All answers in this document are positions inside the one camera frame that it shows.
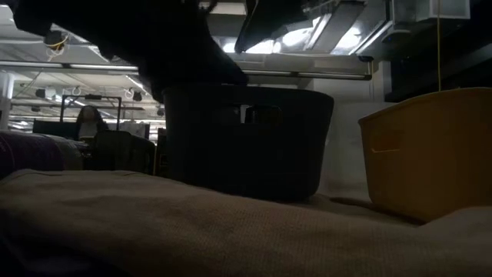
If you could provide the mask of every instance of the ceiling light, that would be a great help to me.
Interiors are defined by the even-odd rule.
[[[347,33],[338,42],[335,48],[352,48],[359,44],[361,41],[361,30],[359,28],[350,28]]]
[[[280,53],[282,51],[282,44],[280,42],[275,42],[273,53]]]
[[[224,52],[226,53],[234,53],[234,45],[235,45],[234,42],[229,42],[226,45],[224,45],[222,50],[224,50]]]
[[[109,112],[105,112],[105,111],[99,111],[99,112],[100,112],[101,114],[103,114],[103,115],[110,116],[110,117],[112,117],[112,118],[116,118],[116,116],[114,116],[114,115],[110,114]]]
[[[309,38],[312,29],[313,28],[302,28],[289,32],[286,35],[284,35],[284,37],[282,38],[282,42],[289,47],[294,46],[301,42],[305,42],[306,39]]]
[[[77,105],[85,106],[85,104],[84,104],[84,103],[82,103],[82,102],[80,102],[80,101],[77,101],[77,100],[75,100],[75,101],[74,101],[74,103],[75,103],[75,104],[77,104]]]
[[[12,127],[18,128],[18,129],[23,129],[24,126],[16,125],[16,124],[11,124]]]
[[[250,49],[246,50],[249,54],[271,54],[274,49],[274,41],[269,39],[256,44]]]
[[[209,2],[200,3],[200,7],[207,8],[208,6]],[[219,15],[246,15],[246,8],[244,3],[219,2],[211,13]]]
[[[234,53],[235,42],[229,42],[222,47],[222,50],[226,53]],[[246,51],[248,54],[271,54],[274,49],[274,41],[269,39],[256,44]]]
[[[84,64],[70,64],[73,69],[94,69],[94,70],[115,70],[115,71],[137,71],[138,67],[129,65],[84,65]]]
[[[321,16],[313,19],[313,28],[316,27],[317,23],[321,20]]]

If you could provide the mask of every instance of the ceiling fixture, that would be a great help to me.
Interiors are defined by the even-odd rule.
[[[136,81],[134,78],[128,76],[128,75],[125,75],[125,77],[130,80],[130,82],[132,82],[134,85],[138,86],[143,92],[145,92],[145,95],[148,95],[148,92],[145,90],[145,87],[142,83],[140,83],[139,81]]]
[[[134,92],[133,93],[133,101],[140,102],[141,100],[142,100],[141,92]]]
[[[133,88],[125,89],[125,98],[126,99],[133,98]]]
[[[68,34],[59,30],[49,31],[43,39],[46,47],[50,48],[53,51],[62,50],[65,47],[67,41]]]
[[[12,124],[12,123],[9,123],[9,125],[13,128],[17,128],[17,129],[23,129],[24,126],[20,126],[20,125],[16,125],[16,124]]]
[[[164,116],[164,114],[165,114],[164,107],[160,107],[160,108],[157,110],[157,115],[158,115],[158,116]]]
[[[38,88],[36,89],[34,95],[38,98],[46,98],[46,91],[43,88]]]
[[[336,48],[344,48],[344,49],[353,48],[353,47],[357,46],[360,41],[361,41],[361,30],[359,28],[352,27],[341,38],[341,40],[338,42],[335,49]]]
[[[282,38],[282,42],[288,47],[297,45],[301,42],[305,42],[309,38],[312,30],[313,28],[302,28],[289,32],[284,35],[284,37]]]
[[[224,45],[222,50],[226,53],[234,53],[235,42],[229,42]],[[274,41],[268,39],[260,42],[246,51],[248,54],[271,54],[274,49]]]
[[[71,94],[74,96],[79,96],[82,93],[82,90],[79,86],[76,86],[72,89]]]

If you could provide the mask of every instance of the metal beam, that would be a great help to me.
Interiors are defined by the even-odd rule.
[[[131,65],[88,65],[70,64],[57,62],[20,62],[20,61],[0,61],[0,68],[13,71],[38,71],[58,72],[58,73],[77,73],[94,75],[137,75],[138,68]],[[326,78],[343,80],[370,80],[370,75],[350,74],[343,72],[289,72],[272,70],[243,70],[247,75],[253,76],[274,76],[290,78]]]
[[[40,107],[40,108],[61,108],[62,105],[58,104],[30,104],[30,103],[17,103],[14,102],[12,103],[12,106],[18,106],[18,107]],[[81,108],[79,106],[69,106],[65,108]],[[108,110],[117,110],[118,107],[113,107],[113,106],[96,106],[97,109],[108,109]],[[127,111],[144,111],[145,109],[142,107],[122,107],[122,110],[127,110]]]
[[[46,98],[38,98],[38,97],[17,97],[15,100],[41,100],[45,102],[50,102],[50,100]],[[98,100],[98,103],[112,103],[111,100],[101,99]],[[154,107],[157,105],[157,102],[135,102],[135,101],[122,101],[123,105],[138,105],[139,107]]]

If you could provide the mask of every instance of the dark object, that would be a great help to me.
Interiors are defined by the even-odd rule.
[[[13,12],[15,24],[23,31],[46,36],[55,23],[137,65],[150,81],[154,98],[162,102],[160,92],[171,85],[248,83],[246,74],[211,37],[207,26],[210,11],[200,9],[198,3],[19,0]],[[128,30],[140,31],[129,35]],[[179,43],[169,43],[168,38],[180,38]]]
[[[95,136],[95,170],[129,170],[152,175],[154,156],[154,143],[129,132],[104,131]]]
[[[157,110],[157,115],[158,115],[158,116],[164,116],[164,108],[159,108],[159,109]]]
[[[51,50],[62,50],[65,47],[65,43],[68,40],[68,34],[64,34],[62,31],[55,30],[55,31],[49,31],[43,42],[45,43],[46,47],[50,48]]]
[[[136,101],[136,102],[141,101],[141,92],[133,92],[133,101]]]
[[[35,95],[36,95],[36,97],[39,97],[39,98],[45,98],[46,97],[46,90],[43,88],[38,88],[38,89],[36,89]]]
[[[75,122],[75,140],[78,140],[79,137],[78,137],[78,133],[80,132],[80,128],[82,126],[82,123],[84,123],[84,110],[87,109],[87,108],[90,108],[92,109],[92,112],[94,113],[95,115],[95,121],[97,122],[97,129],[98,129],[98,132],[101,132],[101,131],[106,131],[109,129],[108,127],[108,124],[106,124],[106,122],[104,122],[104,120],[102,120],[102,116],[101,116],[101,113],[99,112],[99,110],[96,109],[96,107],[94,106],[90,106],[90,105],[86,105],[84,107],[82,107],[80,109],[80,112],[78,113],[78,116],[77,116],[77,121]]]
[[[361,62],[372,62],[374,60],[374,58],[371,56],[360,55],[360,56],[358,56],[358,58],[359,58],[359,61],[361,61]]]
[[[73,101],[75,101],[75,100],[77,100],[77,99],[79,99],[81,97],[83,97],[84,99],[87,99],[87,100],[101,100],[103,98],[106,98],[106,99],[116,99],[116,100],[118,100],[118,115],[117,115],[117,118],[116,118],[116,130],[118,131],[120,129],[121,97],[113,97],[113,96],[101,96],[101,95],[73,96],[73,95],[63,95],[61,97],[60,122],[63,122],[63,115],[65,114],[65,99],[67,99],[67,98],[73,98]],[[73,101],[71,101],[71,102],[68,103],[68,107],[70,107],[70,105],[73,103]]]
[[[8,277],[128,277],[114,266],[51,243],[36,235],[23,235],[19,227],[0,237],[0,275]]]
[[[63,138],[0,132],[0,179],[20,169],[82,170],[82,157],[78,146]]]
[[[330,96],[220,85],[169,88],[164,96],[169,178],[260,199],[316,192]]]
[[[166,145],[168,144],[168,130],[164,128],[158,129],[157,148],[155,151],[155,173],[154,175],[167,178],[168,177],[168,152]]]
[[[390,29],[381,39],[381,43],[397,45],[411,38],[412,32],[405,29]]]
[[[77,125],[74,122],[45,122],[34,120],[32,132],[36,134],[56,135],[65,139],[76,139]]]
[[[102,95],[86,95],[84,96],[85,100],[101,100]]]

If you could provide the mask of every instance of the beige fabric surface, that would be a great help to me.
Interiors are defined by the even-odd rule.
[[[418,228],[337,209],[131,172],[22,171],[0,182],[3,232],[24,226],[135,276],[492,276],[490,207]]]

